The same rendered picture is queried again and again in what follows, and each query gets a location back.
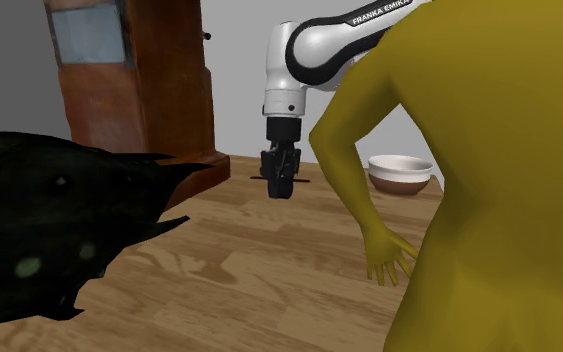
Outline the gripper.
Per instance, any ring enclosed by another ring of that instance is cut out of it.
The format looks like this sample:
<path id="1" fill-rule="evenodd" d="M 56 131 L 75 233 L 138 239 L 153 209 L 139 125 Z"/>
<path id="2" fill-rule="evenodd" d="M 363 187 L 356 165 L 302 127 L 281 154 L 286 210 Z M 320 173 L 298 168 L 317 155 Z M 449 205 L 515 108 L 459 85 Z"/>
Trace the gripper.
<path id="1" fill-rule="evenodd" d="M 289 199 L 294 178 L 299 171 L 301 150 L 295 144 L 301 139 L 302 120 L 294 117 L 269 116 L 266 118 L 266 139 L 270 149 L 278 149 L 280 162 L 276 172 L 274 151 L 261 152 L 260 174 L 267 181 L 270 198 Z"/>

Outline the white and brown bowl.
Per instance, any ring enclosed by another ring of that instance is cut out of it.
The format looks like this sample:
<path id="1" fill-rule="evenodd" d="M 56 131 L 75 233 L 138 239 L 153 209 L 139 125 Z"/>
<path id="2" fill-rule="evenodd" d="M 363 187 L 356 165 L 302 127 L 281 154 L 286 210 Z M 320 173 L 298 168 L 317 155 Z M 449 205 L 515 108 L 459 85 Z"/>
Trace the white and brown bowl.
<path id="1" fill-rule="evenodd" d="M 423 190 L 434 168 L 430 161 L 405 155 L 376 155 L 368 164 L 369 180 L 378 191 L 405 196 Z"/>

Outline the brown wooden cabinet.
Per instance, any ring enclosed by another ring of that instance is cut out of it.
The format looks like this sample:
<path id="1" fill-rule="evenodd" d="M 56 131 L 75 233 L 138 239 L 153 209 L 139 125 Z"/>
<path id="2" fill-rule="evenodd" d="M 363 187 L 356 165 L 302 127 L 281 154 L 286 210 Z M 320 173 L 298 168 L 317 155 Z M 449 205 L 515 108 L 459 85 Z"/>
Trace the brown wooden cabinet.
<path id="1" fill-rule="evenodd" d="M 215 148 L 200 0 L 43 0 L 74 142 L 200 162 L 168 205 L 227 180 Z"/>

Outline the yellow human figure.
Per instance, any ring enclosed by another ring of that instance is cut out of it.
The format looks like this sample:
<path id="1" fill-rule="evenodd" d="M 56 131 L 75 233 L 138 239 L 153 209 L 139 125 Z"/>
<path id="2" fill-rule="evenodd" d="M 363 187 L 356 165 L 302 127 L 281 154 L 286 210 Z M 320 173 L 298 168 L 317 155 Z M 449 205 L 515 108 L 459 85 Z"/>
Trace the yellow human figure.
<path id="1" fill-rule="evenodd" d="M 444 196 L 420 247 L 369 196 L 358 140 L 395 107 Z M 367 275 L 409 284 L 383 352 L 563 352 L 563 0 L 432 0 L 345 74 L 310 135 Z"/>

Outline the black spiky creature figure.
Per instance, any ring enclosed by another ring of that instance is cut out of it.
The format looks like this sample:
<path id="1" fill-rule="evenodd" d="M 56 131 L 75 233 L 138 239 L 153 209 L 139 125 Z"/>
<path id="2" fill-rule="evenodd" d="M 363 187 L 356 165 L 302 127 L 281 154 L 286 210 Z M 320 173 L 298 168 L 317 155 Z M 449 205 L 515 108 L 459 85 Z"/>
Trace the black spiky creature figure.
<path id="1" fill-rule="evenodd" d="M 125 248 L 178 226 L 162 213 L 200 170 L 165 154 L 0 131 L 0 324 L 76 317 L 88 281 Z"/>

